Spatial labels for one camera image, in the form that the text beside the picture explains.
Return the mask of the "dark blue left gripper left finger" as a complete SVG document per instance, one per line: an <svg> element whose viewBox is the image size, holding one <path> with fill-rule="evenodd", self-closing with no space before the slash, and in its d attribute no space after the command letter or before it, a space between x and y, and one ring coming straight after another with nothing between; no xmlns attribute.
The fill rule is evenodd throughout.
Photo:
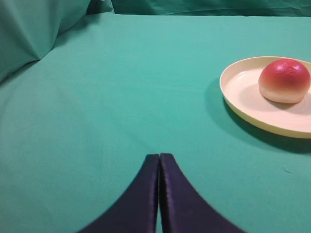
<svg viewBox="0 0 311 233"><path fill-rule="evenodd" d="M159 155L148 154L123 194L81 233L155 233Z"/></svg>

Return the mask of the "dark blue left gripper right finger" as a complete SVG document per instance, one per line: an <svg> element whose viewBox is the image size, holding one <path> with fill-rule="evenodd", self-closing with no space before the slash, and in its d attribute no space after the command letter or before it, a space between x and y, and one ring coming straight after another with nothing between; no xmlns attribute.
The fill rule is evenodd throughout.
<svg viewBox="0 0 311 233"><path fill-rule="evenodd" d="M242 233L195 190L170 153L160 155L159 204L164 233Z"/></svg>

